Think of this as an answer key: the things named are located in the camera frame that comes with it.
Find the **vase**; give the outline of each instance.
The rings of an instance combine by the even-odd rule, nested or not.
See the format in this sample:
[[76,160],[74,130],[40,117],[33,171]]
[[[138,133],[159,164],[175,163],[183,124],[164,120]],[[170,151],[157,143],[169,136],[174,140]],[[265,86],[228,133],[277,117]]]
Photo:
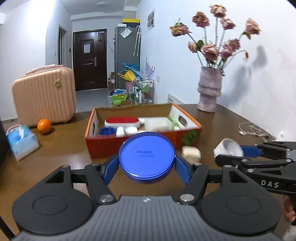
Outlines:
[[200,93],[199,110],[215,112],[217,97],[221,96],[222,73],[220,69],[202,67],[197,89]]

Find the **ceiling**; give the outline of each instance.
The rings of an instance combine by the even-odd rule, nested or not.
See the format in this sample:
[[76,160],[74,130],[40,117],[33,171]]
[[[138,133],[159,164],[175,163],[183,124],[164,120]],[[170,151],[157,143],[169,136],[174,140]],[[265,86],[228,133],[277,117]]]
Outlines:
[[[1,13],[9,13],[14,8],[30,0],[6,0],[0,6]],[[118,12],[122,11],[126,0],[59,0],[70,15],[77,15],[91,12]],[[141,0],[127,0],[126,6],[137,7]]]
[[0,6],[0,12],[1,13],[9,13],[14,8],[29,2],[30,0],[6,0],[1,6]]
[[128,7],[138,7],[140,2],[141,2],[141,0],[127,0],[126,1],[126,6],[128,6]]
[[59,0],[70,15],[77,15],[91,12],[118,12],[122,11],[125,0]]

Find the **orange box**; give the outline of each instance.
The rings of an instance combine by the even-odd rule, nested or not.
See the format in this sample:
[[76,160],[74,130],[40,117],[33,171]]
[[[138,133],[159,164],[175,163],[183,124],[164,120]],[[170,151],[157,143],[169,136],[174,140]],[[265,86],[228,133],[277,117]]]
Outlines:
[[182,108],[175,104],[133,105],[112,108],[94,108],[85,132],[85,141],[91,158],[109,157],[118,154],[119,148],[128,137],[97,135],[110,117],[167,117],[178,120],[179,131],[162,132],[175,149],[183,145],[196,146],[202,125]]

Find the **ceiling light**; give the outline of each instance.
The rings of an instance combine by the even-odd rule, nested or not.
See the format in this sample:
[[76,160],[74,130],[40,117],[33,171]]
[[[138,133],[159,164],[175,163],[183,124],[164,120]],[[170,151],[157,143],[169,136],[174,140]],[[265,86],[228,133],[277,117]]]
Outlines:
[[98,3],[98,7],[106,7],[108,5],[109,5],[109,3],[107,3],[107,2],[99,2]]

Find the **tissue box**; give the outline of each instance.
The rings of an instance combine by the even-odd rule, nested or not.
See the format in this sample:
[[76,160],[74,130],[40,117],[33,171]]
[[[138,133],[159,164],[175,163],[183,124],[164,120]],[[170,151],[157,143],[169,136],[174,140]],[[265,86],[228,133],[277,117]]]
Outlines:
[[35,134],[27,126],[18,126],[6,134],[10,149],[17,161],[39,148]]

